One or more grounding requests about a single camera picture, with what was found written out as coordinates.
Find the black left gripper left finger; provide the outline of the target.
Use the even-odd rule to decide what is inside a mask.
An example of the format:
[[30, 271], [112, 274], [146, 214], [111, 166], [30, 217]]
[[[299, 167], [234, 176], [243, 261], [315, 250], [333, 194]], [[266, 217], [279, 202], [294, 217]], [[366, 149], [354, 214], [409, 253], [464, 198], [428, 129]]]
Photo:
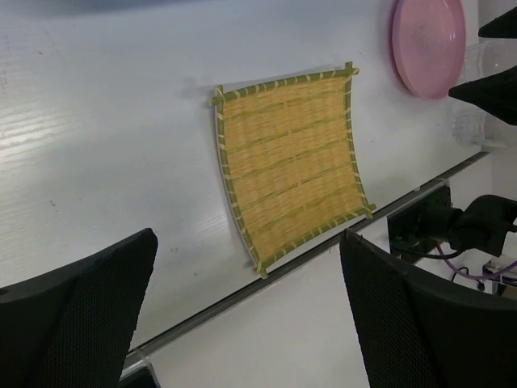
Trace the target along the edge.
[[158, 251], [141, 230], [1, 289], [3, 387], [116, 387]]

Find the square bamboo woven tray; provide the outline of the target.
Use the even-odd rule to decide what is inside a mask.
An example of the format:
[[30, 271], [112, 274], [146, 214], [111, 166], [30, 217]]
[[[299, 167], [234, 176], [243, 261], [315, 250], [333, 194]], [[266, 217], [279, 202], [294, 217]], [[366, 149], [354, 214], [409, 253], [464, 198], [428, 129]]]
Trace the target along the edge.
[[218, 86], [221, 177], [255, 271], [357, 217], [371, 217], [351, 118], [358, 69], [277, 78], [240, 89]]

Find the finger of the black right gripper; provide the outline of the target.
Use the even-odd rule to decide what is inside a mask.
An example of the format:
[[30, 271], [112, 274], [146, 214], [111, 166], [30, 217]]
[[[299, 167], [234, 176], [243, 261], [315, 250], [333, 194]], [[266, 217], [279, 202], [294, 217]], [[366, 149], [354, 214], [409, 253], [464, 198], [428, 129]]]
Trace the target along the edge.
[[516, 125], [516, 67], [454, 86], [453, 99], [470, 103], [509, 125]]
[[500, 15], [478, 30], [481, 38], [516, 39], [517, 38], [517, 8]]

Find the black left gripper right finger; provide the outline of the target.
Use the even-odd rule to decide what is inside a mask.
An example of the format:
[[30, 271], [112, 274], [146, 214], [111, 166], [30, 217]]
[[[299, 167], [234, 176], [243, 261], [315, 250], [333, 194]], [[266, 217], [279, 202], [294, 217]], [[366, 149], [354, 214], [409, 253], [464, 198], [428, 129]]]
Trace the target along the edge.
[[452, 283], [346, 230], [343, 278], [371, 387], [514, 387], [516, 302]]

